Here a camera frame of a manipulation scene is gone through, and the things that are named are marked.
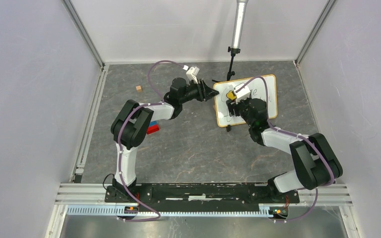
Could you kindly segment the yellow whiteboard eraser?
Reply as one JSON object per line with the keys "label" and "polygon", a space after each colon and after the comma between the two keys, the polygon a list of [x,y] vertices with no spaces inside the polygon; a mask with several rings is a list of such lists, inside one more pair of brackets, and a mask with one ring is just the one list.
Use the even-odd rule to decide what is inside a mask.
{"label": "yellow whiteboard eraser", "polygon": [[235,93],[233,91],[229,91],[227,94],[226,94],[226,97],[229,99],[229,100],[235,100],[237,98],[237,96],[235,95]]}

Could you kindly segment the yellow framed whiteboard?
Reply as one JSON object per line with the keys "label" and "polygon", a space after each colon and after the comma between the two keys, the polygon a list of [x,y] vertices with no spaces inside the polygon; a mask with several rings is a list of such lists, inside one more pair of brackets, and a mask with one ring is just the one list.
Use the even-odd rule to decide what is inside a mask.
{"label": "yellow framed whiteboard", "polygon": [[[263,78],[266,84],[263,83],[262,79],[255,79],[248,85],[248,88],[251,90],[252,98],[260,98],[268,102],[268,116],[270,119],[274,119],[278,116],[276,77],[273,74],[269,74],[264,75]],[[242,78],[218,82],[213,85],[213,89],[219,92],[219,94],[214,97],[215,113],[219,127],[245,123],[241,117],[230,115],[226,105],[226,101],[228,100],[226,94],[231,92],[235,86],[244,84],[249,80],[250,78]]]}

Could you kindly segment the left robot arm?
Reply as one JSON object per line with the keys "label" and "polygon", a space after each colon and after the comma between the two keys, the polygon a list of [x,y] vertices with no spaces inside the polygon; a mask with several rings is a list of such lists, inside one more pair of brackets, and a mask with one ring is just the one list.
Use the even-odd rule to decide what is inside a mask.
{"label": "left robot arm", "polygon": [[175,119],[182,112],[184,103],[192,100],[204,102],[217,95],[219,92],[202,79],[187,82],[179,77],[173,79],[161,102],[145,104],[127,100],[111,125],[117,148],[117,169],[112,184],[122,201],[130,202],[136,196],[137,148],[144,141],[150,123]]}

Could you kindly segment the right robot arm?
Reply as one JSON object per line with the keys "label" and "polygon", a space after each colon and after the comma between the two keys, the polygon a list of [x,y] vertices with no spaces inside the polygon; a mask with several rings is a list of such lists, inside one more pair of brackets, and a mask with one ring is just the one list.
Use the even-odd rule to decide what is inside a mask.
{"label": "right robot arm", "polygon": [[239,102],[229,99],[226,105],[230,115],[245,121],[255,143],[291,155],[294,170],[267,182],[266,194],[270,201],[280,202],[291,190],[313,190],[330,185],[342,176],[343,168],[323,134],[302,135],[273,126],[267,103],[262,99],[247,98]]}

